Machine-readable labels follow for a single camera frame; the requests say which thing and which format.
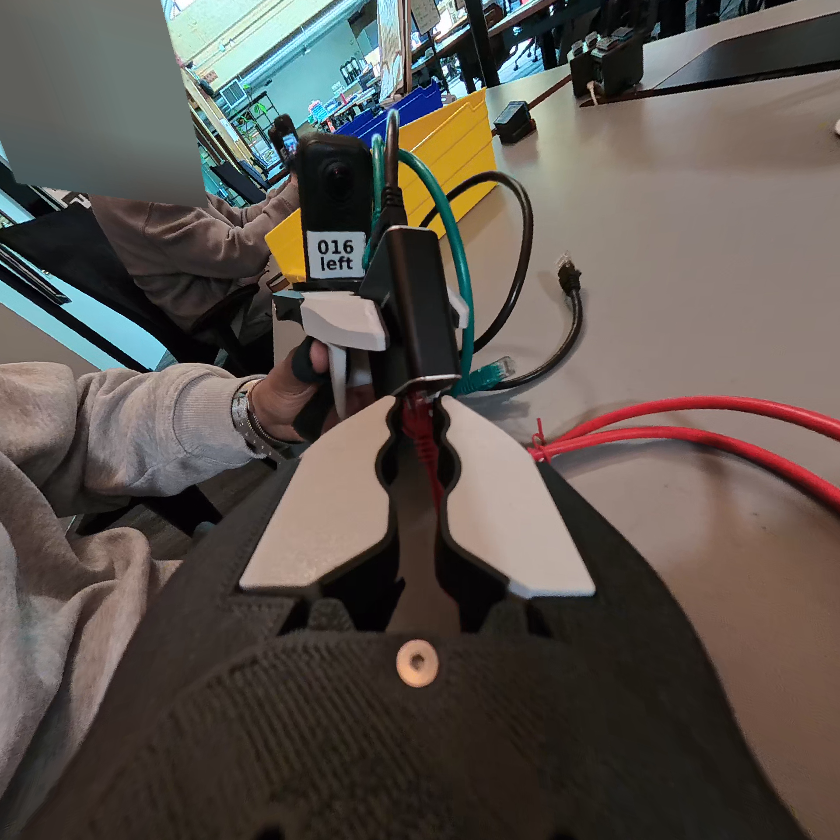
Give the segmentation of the black ethernet adapter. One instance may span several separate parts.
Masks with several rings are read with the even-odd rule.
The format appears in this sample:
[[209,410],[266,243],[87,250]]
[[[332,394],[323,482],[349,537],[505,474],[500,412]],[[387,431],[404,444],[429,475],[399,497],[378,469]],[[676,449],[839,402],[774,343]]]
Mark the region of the black ethernet adapter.
[[387,352],[389,392],[435,394],[461,377],[455,326],[436,234],[391,227],[385,234],[396,334]]

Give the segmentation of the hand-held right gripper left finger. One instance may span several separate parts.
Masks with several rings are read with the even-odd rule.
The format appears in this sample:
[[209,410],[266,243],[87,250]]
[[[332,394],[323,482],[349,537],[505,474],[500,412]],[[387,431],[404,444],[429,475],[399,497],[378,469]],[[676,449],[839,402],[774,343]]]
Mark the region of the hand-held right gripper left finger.
[[238,581],[241,589],[307,589],[386,549],[396,515],[382,455],[396,398],[343,420],[301,456]]

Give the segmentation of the black battery charger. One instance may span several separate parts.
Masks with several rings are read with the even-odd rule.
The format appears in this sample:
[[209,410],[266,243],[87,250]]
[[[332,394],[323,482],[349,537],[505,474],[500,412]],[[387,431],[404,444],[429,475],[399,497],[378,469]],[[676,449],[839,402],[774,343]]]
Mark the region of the black battery charger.
[[568,53],[574,97],[615,98],[635,88],[644,75],[645,39],[643,31],[620,27],[574,42]]

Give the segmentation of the yellow plastic bin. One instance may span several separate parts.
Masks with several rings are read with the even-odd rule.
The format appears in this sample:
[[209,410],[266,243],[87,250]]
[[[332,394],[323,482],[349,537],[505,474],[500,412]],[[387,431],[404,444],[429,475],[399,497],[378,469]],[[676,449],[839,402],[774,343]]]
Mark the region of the yellow plastic bin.
[[[472,175],[496,170],[486,95],[485,89],[477,90],[400,129],[401,151],[411,151],[425,163],[445,193]],[[418,226],[433,208],[433,200],[405,164],[400,164],[398,182],[409,224]],[[459,222],[493,188],[493,184],[478,185],[453,199],[455,220]],[[270,231],[266,242],[287,280],[306,279],[299,209]]]

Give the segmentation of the black desk mat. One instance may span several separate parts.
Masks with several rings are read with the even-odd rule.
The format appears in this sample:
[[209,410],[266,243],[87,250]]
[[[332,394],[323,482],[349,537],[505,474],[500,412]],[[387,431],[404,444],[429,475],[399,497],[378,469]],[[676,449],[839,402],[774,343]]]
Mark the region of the black desk mat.
[[839,69],[839,13],[723,40],[653,89],[654,95],[722,88]]

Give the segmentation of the person's left hand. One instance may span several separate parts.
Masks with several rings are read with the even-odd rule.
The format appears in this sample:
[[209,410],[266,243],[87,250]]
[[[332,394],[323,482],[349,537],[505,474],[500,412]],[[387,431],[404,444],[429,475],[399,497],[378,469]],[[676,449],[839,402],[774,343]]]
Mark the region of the person's left hand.
[[334,405],[328,347],[306,338],[252,387],[250,412],[267,435],[311,443],[341,422]]

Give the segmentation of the small black box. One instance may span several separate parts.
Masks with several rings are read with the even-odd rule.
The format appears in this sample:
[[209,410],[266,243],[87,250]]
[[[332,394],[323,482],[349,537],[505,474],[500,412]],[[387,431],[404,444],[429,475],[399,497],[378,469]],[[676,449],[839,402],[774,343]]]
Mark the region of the small black box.
[[493,123],[492,132],[503,145],[517,144],[537,129],[529,104],[523,100],[510,101]]

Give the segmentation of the black office chair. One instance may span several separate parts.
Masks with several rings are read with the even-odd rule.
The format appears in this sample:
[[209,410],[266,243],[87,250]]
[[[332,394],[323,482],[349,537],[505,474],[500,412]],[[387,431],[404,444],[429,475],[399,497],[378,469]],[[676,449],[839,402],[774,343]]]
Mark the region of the black office chair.
[[237,376],[265,374],[275,363],[271,334],[243,343],[234,322],[249,308],[257,285],[237,287],[183,330],[135,284],[102,232],[92,211],[76,204],[2,229],[2,244],[36,267],[88,294],[145,330],[178,363],[213,363],[220,350],[224,368]]

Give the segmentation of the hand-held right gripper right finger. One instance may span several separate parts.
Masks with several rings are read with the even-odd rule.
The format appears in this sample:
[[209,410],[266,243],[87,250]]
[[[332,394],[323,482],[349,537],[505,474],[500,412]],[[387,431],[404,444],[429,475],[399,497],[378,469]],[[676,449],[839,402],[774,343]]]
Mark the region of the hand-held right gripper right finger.
[[440,406],[458,468],[445,499],[455,547],[524,599],[593,596],[595,583],[529,452],[454,397]]

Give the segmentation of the person's grey hoodie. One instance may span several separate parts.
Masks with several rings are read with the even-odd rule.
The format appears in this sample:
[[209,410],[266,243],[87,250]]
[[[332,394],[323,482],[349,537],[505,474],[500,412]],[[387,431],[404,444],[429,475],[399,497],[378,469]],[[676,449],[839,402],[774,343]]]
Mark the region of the person's grey hoodie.
[[134,528],[69,539],[2,456],[1,823],[16,838],[79,750],[150,603],[181,565]]

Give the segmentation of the blue plastic bin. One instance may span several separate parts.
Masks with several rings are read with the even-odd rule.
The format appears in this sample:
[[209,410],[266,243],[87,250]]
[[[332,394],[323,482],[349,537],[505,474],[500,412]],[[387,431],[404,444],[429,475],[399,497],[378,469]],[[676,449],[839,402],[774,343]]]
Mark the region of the blue plastic bin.
[[[406,125],[442,107],[442,88],[438,79],[432,77],[428,85],[413,89],[411,93],[398,101],[393,109],[400,114],[400,124]],[[340,126],[336,134],[353,136],[370,145],[374,134],[385,137],[386,121],[387,116],[383,108],[378,111],[375,108],[368,108],[359,116]]]

